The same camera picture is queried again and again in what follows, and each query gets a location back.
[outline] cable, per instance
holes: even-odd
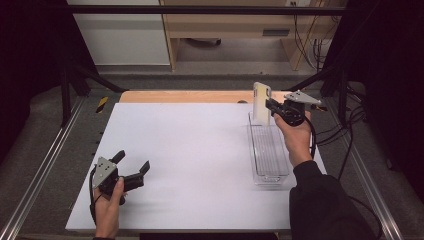
[[[103,196],[103,193],[101,193],[97,198],[96,198],[96,200],[94,200],[94,204],[96,204],[96,202],[97,202],[97,200],[99,200],[99,198],[100,197],[102,197]]]
[[[312,140],[311,140],[311,156],[312,159],[314,159],[315,156],[315,150],[316,150],[316,133],[315,133],[315,128],[314,125],[312,125],[311,120],[309,120],[305,115],[303,115],[303,119],[309,124],[309,127],[311,128],[311,136],[312,136]]]
[[[379,240],[381,238],[381,236],[383,236],[383,224],[380,221],[380,218],[378,218],[377,214],[375,214],[374,210],[372,210],[367,204],[365,204],[364,202],[362,202],[361,200],[352,197],[352,196],[348,196],[351,200],[361,204],[364,208],[366,208],[375,218],[377,225],[378,225],[378,233],[375,239]]]
[[[320,57],[321,57],[321,47],[322,47],[322,45],[321,44],[319,44],[318,45],[318,51],[317,51],[317,58],[315,58],[315,60],[317,61],[317,69],[319,70],[320,69],[320,67],[319,67],[319,64],[320,64]]]
[[[318,6],[321,7],[322,3],[323,3],[323,0],[320,1]],[[306,32],[305,43],[303,43],[302,38],[300,37],[299,31],[298,31],[298,28],[297,28],[297,15],[293,15],[293,19],[294,19],[294,41],[295,41],[296,46],[299,49],[300,53],[302,54],[302,56],[305,58],[306,62],[308,63],[308,65],[310,67],[314,68],[314,69],[316,69],[316,67],[314,66],[314,64],[312,64],[312,61],[310,60],[308,53],[305,50],[305,46],[306,46],[307,42],[309,41],[309,36],[312,32],[312,28],[313,28],[313,26],[314,26],[314,24],[315,24],[315,22],[317,21],[318,18],[319,18],[319,16],[315,16],[314,19],[312,20],[312,23],[311,23],[308,31]]]
[[[359,106],[359,107],[357,107],[357,108],[355,108],[355,109],[353,109],[352,110],[352,112],[351,112],[351,116],[350,116],[350,118],[349,118],[349,120],[347,121],[347,124],[348,125],[353,125],[353,124],[355,124],[355,123],[357,123],[358,121],[360,121],[361,119],[363,119],[364,118],[364,116],[365,116],[365,111],[364,110],[361,110],[360,112],[358,112],[358,113],[355,113],[357,110],[359,110],[359,109],[361,109],[362,107],[361,106]],[[333,131],[333,130],[335,130],[337,127],[340,127],[341,125],[340,124],[337,124],[336,126],[334,126],[333,128],[331,128],[331,129],[329,129],[329,130],[326,130],[326,131],[323,131],[323,132],[320,132],[320,133],[318,133],[317,135],[320,135],[320,134],[323,134],[323,133],[328,133],[328,132],[331,132],[331,131]],[[333,133],[331,136],[329,136],[329,137],[327,137],[327,138],[325,138],[325,139],[323,139],[323,140],[321,140],[321,141],[317,141],[317,145],[319,145],[319,146],[323,146],[323,145],[327,145],[327,144],[329,144],[329,143],[331,143],[331,142],[334,142],[334,141],[336,141],[337,139],[339,139],[340,137],[342,137],[342,136],[344,136],[345,134],[346,134],[346,132],[345,133],[343,133],[341,136],[338,136],[337,138],[335,138],[336,136],[337,136],[337,134],[339,134],[340,132],[342,132],[343,130],[346,130],[345,128],[339,128],[335,133]]]
[[[90,194],[90,213],[91,213],[91,217],[93,218],[94,224],[96,224],[96,202],[99,199],[99,198],[97,198],[96,201],[94,201],[93,189],[92,189],[93,177],[94,177],[94,173],[96,172],[96,167],[97,167],[97,165],[94,164],[94,168],[90,172],[90,179],[89,179],[89,184],[88,184],[88,191],[89,191],[89,194]]]
[[[353,145],[353,130],[352,130],[352,124],[349,124],[349,133],[350,133],[350,141],[349,146],[347,147],[346,155],[342,161],[342,166],[340,168],[339,176],[337,177],[337,180],[340,181],[342,178],[342,174],[344,172],[344,169],[346,167],[347,159],[349,158],[350,150],[352,149]]]
[[[329,140],[329,142],[326,142],[326,143],[320,143],[320,144],[318,144],[318,146],[320,146],[320,147],[322,147],[322,146],[325,146],[325,145],[329,145],[329,144],[331,144],[331,143],[333,143],[333,142],[335,142],[335,141],[337,141],[337,140],[339,140],[340,138],[342,138],[344,135],[346,135],[346,133],[347,133],[348,131],[344,131],[340,136],[338,136],[338,137],[336,137],[336,138],[334,138],[334,139],[330,139]]]
[[[307,62],[309,64],[309,66],[311,66],[313,69],[317,70],[317,72],[318,72],[319,69],[312,64],[311,58],[309,57],[309,51],[306,53],[306,57],[308,58]]]

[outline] black sleeve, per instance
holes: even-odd
[[[293,240],[375,239],[375,235],[340,183],[323,175],[314,161],[293,170],[297,186],[290,191]]]

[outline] person's right hand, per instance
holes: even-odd
[[[124,195],[124,178],[115,184],[112,196],[103,195],[94,189],[96,201],[96,237],[115,239],[119,230],[119,200]]]
[[[311,119],[311,113],[306,111],[305,116]],[[311,128],[304,121],[296,127],[288,125],[278,114],[274,114],[275,124],[281,129],[289,151],[290,162],[296,167],[302,162],[312,160],[310,153]]]

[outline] clear plastic container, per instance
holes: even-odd
[[[289,169],[280,129],[276,125],[255,124],[252,112],[247,129],[255,184],[281,185]]]

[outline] metal rail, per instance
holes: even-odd
[[[151,6],[151,5],[45,5],[55,13],[77,14],[224,14],[224,15],[309,15],[343,16],[359,10],[345,7],[263,7],[263,6]]]
[[[40,193],[41,188],[43,187],[44,182],[46,181],[49,172],[60,153],[60,150],[62,149],[63,144],[65,143],[72,127],[74,126],[74,123],[84,102],[84,97],[77,98],[77,101],[75,102],[72,110],[73,114],[71,115],[68,124],[59,130],[59,133],[56,135],[53,144],[51,145],[49,151],[44,157],[43,162],[38,168],[37,173],[32,179],[31,184],[19,202],[19,205],[16,207],[15,212],[12,214],[12,216],[9,218],[9,221],[0,232],[1,240],[13,240],[17,237],[19,230],[21,229],[26,217],[28,216],[28,213],[30,212],[38,194]]]

